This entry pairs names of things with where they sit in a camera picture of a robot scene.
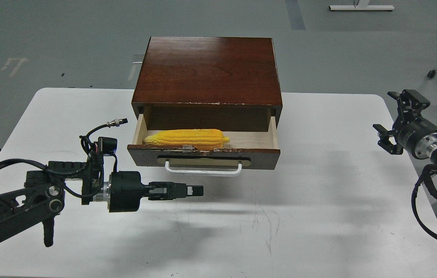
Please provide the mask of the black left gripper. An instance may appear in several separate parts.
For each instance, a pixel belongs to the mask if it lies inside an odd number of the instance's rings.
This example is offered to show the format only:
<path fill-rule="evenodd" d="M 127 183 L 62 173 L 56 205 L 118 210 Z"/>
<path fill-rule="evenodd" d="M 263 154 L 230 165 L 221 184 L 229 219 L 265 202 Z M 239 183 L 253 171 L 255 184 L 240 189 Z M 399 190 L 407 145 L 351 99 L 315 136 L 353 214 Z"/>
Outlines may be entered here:
<path fill-rule="evenodd" d="M 187 197 L 202 197 L 202 185 L 188 186 L 184 183 L 170 181 L 154 181 L 149 185 L 148 199 L 151 201 L 174 200 Z M 140 200 L 148 195 L 146 185 L 141 181 L 141 174 L 137 171 L 113 172 L 110 176 L 110 200 L 108 210 L 116 212 L 136 212 L 140 207 Z"/>

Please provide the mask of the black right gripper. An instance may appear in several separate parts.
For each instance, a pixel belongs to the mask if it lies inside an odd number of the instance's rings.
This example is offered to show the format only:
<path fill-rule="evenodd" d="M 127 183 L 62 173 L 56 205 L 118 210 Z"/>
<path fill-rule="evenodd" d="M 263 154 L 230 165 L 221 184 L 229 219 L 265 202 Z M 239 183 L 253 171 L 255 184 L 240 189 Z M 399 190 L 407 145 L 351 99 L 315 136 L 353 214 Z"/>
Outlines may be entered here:
<path fill-rule="evenodd" d="M 437 149 L 437 126 L 421 117 L 430 101 L 417 90 L 404 89 L 401 93 L 388 92 L 397 101 L 397 119 L 392 130 L 373 124 L 377 130 L 378 145 L 391 155 L 402 155 L 405 149 L 415 159 L 428 159 Z"/>

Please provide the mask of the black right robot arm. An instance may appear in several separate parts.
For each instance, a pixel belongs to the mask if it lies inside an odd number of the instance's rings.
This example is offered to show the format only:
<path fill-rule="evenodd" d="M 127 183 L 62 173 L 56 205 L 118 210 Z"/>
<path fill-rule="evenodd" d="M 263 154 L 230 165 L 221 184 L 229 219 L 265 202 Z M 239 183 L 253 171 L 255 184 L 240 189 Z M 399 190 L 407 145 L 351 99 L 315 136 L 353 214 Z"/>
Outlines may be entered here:
<path fill-rule="evenodd" d="M 412 190 L 411 209 L 421 228 L 437 241 L 437 234 L 419 217 L 416 204 L 421 185 L 437 201 L 437 188 L 433 180 L 437 178 L 437 125 L 422 116 L 422 111 L 430 106 L 430 102 L 417 90 L 405 89 L 400 93 L 388 92 L 388 95 L 397 102 L 398 116 L 391 130 L 380 124 L 373 125 L 378 132 L 378 145 L 391 155 L 401 155 L 407 151 L 417 160 L 429 160 Z"/>

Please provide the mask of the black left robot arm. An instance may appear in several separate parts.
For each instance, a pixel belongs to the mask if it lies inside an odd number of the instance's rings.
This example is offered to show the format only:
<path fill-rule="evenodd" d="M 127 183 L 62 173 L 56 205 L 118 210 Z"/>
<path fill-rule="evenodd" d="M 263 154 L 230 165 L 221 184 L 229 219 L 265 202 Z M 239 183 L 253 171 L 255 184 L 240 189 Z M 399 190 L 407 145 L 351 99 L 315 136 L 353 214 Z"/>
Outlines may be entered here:
<path fill-rule="evenodd" d="M 64 209 L 68 192 L 81 199 L 82 204 L 105 201 L 109 212 L 135 212 L 142 198 L 149 200 L 174 200 L 186 197 L 201 197 L 201 185 L 167 181 L 141 181 L 137 171 L 117 171 L 114 164 L 109 181 L 104 181 L 104 157 L 116 156 L 117 140 L 99 137 L 90 140 L 91 134 L 102 129 L 120 126 L 127 119 L 115 119 L 80 136 L 81 148 L 87 155 L 86 162 L 50 161 L 47 165 L 27 159 L 7 159 L 0 162 L 0 170 L 17 163 L 37 167 L 28 171 L 24 187 L 0 194 L 0 243 L 12 236 L 43 224 L 44 245 L 53 245 L 54 218 Z"/>

